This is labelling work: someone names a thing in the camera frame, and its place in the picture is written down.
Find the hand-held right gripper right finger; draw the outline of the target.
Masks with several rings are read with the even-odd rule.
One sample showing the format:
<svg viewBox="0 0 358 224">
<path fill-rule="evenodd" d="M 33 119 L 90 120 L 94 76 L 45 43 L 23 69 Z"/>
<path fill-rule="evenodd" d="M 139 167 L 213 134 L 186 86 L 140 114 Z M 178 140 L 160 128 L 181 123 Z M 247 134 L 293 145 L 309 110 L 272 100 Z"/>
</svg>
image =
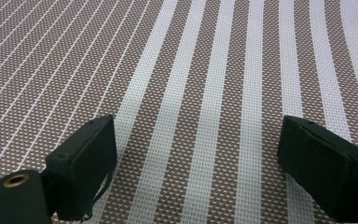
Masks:
<svg viewBox="0 0 358 224">
<path fill-rule="evenodd" d="M 329 217 L 358 221 L 358 146 L 313 121 L 285 116 L 277 156 Z"/>
</svg>

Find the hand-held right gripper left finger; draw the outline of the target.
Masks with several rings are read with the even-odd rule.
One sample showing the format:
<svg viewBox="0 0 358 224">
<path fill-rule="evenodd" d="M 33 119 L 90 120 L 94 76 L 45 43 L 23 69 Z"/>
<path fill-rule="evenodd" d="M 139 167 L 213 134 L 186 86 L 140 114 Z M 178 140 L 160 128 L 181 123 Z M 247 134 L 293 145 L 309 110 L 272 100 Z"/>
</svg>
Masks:
<svg viewBox="0 0 358 224">
<path fill-rule="evenodd" d="M 117 164 L 113 117 L 86 122 L 46 157 L 46 164 L 48 177 L 58 184 L 59 219 L 90 219 Z"/>
</svg>

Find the brown white striped placemat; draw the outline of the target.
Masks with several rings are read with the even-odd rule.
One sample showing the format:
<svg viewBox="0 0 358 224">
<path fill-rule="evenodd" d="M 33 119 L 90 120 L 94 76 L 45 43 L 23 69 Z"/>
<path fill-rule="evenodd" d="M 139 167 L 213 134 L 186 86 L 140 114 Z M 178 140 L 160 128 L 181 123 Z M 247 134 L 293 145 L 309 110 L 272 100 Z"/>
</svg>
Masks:
<svg viewBox="0 0 358 224">
<path fill-rule="evenodd" d="M 358 146 L 358 0 L 0 0 L 0 177 L 115 120 L 104 224 L 320 224 L 286 115 Z"/>
</svg>

